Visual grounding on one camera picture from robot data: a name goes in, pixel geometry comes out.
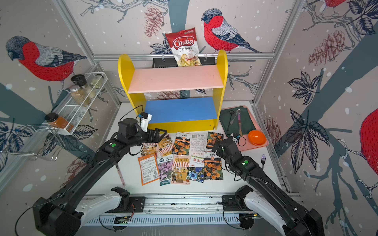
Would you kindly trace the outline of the black orange marigold seed bag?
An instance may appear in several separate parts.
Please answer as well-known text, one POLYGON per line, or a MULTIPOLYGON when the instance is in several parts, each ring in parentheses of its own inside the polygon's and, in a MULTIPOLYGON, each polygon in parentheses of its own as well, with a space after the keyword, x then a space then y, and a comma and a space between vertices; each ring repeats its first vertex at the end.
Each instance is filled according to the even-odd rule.
POLYGON ((191 134, 177 132, 173 143, 172 154, 189 155, 190 154, 191 134))

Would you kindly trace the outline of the orange bordered seed bag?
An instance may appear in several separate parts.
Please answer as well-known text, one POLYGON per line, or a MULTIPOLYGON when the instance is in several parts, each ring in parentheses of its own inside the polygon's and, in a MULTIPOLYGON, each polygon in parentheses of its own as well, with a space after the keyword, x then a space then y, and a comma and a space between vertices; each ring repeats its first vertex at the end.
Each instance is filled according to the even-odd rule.
POLYGON ((159 180, 158 164, 154 154, 138 157, 137 159, 140 166, 142 186, 159 180))

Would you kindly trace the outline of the blue flower seed bag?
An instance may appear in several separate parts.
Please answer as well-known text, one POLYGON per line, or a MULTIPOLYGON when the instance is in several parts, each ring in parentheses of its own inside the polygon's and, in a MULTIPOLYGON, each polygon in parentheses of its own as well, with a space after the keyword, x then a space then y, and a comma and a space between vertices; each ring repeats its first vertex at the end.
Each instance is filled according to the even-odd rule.
POLYGON ((186 180, 204 183, 204 164, 205 163, 203 157, 191 156, 189 167, 187 168, 188 173, 186 180))

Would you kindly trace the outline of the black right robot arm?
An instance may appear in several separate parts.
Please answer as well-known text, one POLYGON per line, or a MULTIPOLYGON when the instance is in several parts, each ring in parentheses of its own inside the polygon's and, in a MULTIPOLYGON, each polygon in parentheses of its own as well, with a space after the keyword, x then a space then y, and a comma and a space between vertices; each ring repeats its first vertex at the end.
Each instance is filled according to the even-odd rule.
POLYGON ((262 216, 283 236, 323 236, 321 215, 308 210, 280 189, 251 157, 243 155, 230 138, 212 148, 230 171, 246 185, 235 192, 235 200, 262 216))

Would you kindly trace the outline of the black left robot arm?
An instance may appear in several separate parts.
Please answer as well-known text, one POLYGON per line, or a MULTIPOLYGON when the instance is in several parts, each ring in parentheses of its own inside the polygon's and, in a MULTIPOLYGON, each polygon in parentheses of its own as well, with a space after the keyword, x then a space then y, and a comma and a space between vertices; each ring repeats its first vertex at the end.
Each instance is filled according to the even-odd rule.
POLYGON ((97 181, 134 146, 158 143, 167 134, 162 129, 143 130, 136 119, 118 123, 119 130, 96 152, 90 162, 72 181, 50 198, 39 198, 33 205, 35 227, 46 236, 73 236, 79 230, 84 213, 77 207, 97 181))

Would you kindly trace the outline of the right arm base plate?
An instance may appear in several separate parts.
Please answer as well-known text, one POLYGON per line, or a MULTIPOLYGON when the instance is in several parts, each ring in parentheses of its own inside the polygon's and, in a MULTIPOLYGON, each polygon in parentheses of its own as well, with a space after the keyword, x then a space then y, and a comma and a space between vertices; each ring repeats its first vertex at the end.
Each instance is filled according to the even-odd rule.
POLYGON ((244 199, 235 195, 222 195, 223 211, 251 211, 247 208, 244 199))

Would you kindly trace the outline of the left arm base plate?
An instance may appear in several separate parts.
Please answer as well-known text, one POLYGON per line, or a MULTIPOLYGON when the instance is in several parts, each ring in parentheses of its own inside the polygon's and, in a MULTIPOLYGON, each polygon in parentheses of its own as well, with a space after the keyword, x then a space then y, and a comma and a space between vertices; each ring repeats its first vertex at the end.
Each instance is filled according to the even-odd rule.
POLYGON ((146 197, 122 197, 118 210, 120 212, 140 213, 143 212, 146 197))

